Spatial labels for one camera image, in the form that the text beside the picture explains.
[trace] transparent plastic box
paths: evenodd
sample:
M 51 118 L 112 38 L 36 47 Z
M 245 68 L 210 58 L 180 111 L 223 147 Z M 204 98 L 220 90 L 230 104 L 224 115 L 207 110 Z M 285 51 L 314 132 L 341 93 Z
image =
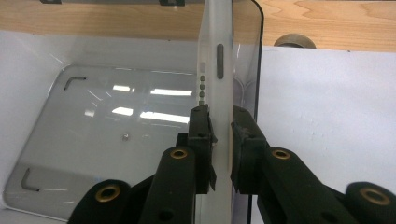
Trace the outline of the transparent plastic box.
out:
M 148 6 L 163 21 L 148 14 L 142 29 L 163 28 L 136 38 L 0 32 L 6 208 L 66 221 L 94 184 L 153 175 L 190 110 L 209 104 L 218 185 L 197 195 L 196 223 L 246 220 L 248 200 L 230 197 L 229 131 L 232 105 L 257 113 L 262 11 L 250 0 Z

